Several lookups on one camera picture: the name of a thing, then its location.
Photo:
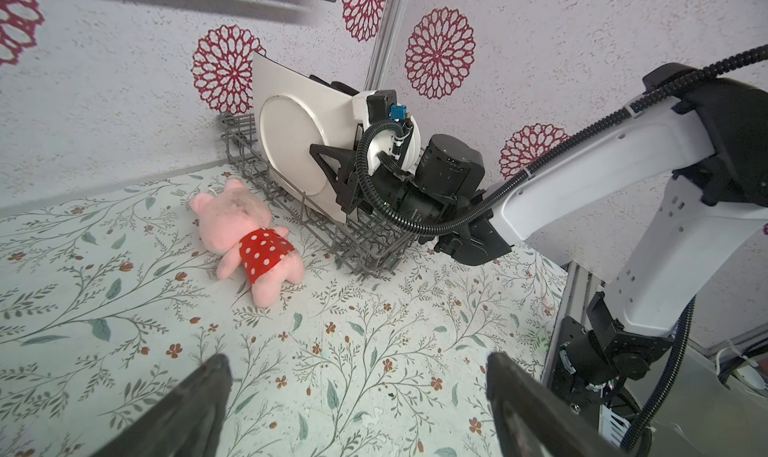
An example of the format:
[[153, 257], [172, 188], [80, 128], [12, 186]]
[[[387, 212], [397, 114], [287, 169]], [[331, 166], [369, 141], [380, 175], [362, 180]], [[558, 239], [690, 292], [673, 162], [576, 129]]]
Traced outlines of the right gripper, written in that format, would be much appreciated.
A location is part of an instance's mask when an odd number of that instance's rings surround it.
[[[330, 87], [345, 95], [359, 94], [339, 81], [332, 81]], [[357, 210], [368, 215], [374, 213], [373, 204], [360, 187], [353, 150], [311, 144], [309, 155], [330, 183], [336, 203], [345, 214]], [[394, 172], [380, 164], [371, 181], [384, 203], [412, 222], [446, 222], [462, 206], [462, 161], [450, 156], [423, 156], [414, 172]]]

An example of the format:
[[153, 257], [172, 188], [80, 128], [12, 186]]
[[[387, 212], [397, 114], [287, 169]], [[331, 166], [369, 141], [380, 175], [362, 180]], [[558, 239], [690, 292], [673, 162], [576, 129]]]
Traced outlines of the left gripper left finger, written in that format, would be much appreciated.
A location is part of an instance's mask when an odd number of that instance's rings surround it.
[[97, 456], [214, 456], [233, 383], [229, 359], [215, 354]]

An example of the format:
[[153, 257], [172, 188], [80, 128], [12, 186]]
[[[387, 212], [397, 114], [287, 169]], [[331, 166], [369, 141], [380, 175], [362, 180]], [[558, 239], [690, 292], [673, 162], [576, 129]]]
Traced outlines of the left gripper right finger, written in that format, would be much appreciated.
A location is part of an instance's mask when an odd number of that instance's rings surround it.
[[623, 454], [505, 353], [488, 356], [486, 395], [504, 456]]

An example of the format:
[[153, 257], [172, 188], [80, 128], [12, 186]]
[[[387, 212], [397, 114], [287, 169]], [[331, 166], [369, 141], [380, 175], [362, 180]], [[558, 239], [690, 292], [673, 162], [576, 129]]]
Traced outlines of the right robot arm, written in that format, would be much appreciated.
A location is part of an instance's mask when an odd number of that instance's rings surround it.
[[666, 359], [678, 368], [695, 295], [767, 220], [767, 94], [731, 80], [729, 64], [667, 64], [635, 101], [481, 192], [483, 166], [460, 140], [431, 138], [417, 169], [374, 142], [412, 133], [404, 112], [374, 99], [381, 118], [352, 150], [313, 144], [343, 210], [362, 208], [469, 266], [532, 241], [582, 257], [606, 277], [586, 322], [559, 346], [553, 392], [643, 378]]

